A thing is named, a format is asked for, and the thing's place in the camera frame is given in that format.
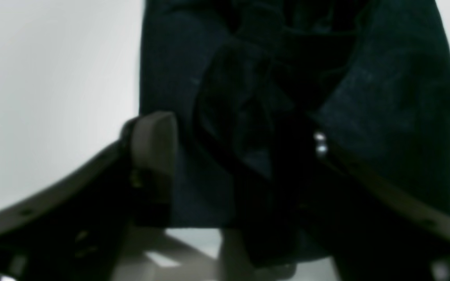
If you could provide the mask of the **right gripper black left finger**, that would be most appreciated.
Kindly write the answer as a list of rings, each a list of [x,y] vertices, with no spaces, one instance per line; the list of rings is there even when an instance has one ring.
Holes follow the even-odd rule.
[[[0,275],[18,281],[107,281],[132,223],[166,226],[177,118],[157,111],[51,187],[0,210]]]

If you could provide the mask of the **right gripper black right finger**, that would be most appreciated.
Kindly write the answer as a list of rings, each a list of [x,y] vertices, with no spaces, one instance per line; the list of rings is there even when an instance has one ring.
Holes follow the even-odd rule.
[[[307,117],[245,119],[246,249],[258,267],[332,256],[343,281],[450,281],[450,187],[405,187]]]

